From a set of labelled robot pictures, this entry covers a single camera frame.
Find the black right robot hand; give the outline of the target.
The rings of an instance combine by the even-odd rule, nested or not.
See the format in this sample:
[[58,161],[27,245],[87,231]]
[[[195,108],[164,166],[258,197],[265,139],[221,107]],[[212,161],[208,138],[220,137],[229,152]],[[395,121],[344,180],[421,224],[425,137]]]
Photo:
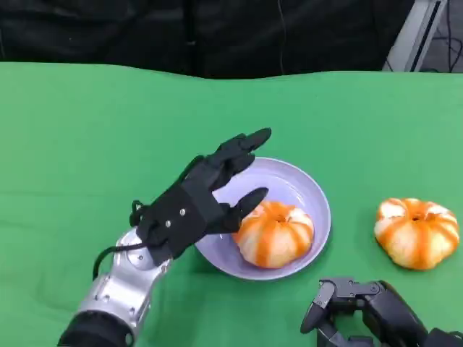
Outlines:
[[[345,338],[335,326],[335,316],[362,312],[362,321],[373,334]],[[318,346],[423,346],[428,330],[412,308],[384,280],[360,283],[353,278],[322,278],[300,326],[300,332],[317,331]]]

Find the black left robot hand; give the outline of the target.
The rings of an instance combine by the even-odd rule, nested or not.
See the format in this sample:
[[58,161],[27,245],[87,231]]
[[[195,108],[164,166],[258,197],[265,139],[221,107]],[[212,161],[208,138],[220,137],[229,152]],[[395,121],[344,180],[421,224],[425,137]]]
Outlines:
[[255,160],[254,150],[270,136],[269,128],[238,134],[214,153],[196,156],[149,205],[132,203],[129,223],[157,265],[175,260],[204,236],[238,232],[244,218],[264,200],[268,188],[248,192],[235,205],[219,202],[213,192],[249,168]]

